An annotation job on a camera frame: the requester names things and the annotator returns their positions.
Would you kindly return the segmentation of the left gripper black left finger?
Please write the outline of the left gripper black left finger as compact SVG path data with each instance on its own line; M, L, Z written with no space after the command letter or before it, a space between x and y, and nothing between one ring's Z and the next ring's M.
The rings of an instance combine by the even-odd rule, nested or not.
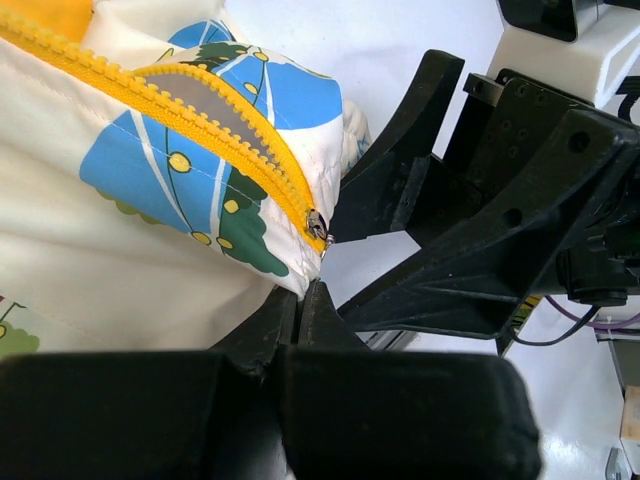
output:
M295 478L275 367L297 309L275 289L209 349L4 359L2 477Z

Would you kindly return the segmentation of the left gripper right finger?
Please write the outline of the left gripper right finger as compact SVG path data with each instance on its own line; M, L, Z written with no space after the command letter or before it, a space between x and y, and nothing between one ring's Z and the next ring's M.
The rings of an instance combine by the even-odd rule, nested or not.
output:
M526 387L486 354L376 351L310 286L280 364L281 428L299 479L535 479Z

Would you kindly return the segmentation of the yellow hooded dinosaur print jacket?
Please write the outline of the yellow hooded dinosaur print jacket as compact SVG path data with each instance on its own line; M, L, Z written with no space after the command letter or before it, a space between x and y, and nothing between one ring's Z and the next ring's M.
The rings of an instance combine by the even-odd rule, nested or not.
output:
M220 1L1 5L1 353L203 349L320 272L370 143Z

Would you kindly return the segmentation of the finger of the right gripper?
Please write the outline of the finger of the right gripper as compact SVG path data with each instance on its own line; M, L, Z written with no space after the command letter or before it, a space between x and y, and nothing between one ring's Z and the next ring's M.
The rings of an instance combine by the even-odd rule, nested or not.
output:
M639 155L638 127L570 110L523 170L339 309L359 332L494 339L558 253L591 226Z
M474 214L482 194L433 154L465 61L427 51L395 113L342 179L330 221L338 243L404 231L426 245Z

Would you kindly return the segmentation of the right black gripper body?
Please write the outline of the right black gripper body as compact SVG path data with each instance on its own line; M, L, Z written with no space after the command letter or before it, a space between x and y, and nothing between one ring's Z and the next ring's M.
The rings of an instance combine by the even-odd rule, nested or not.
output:
M523 170L570 110L617 118L529 78L505 75L466 174L482 193L481 210ZM638 291L639 155L598 219L558 253L532 294L565 293L585 305L623 305Z

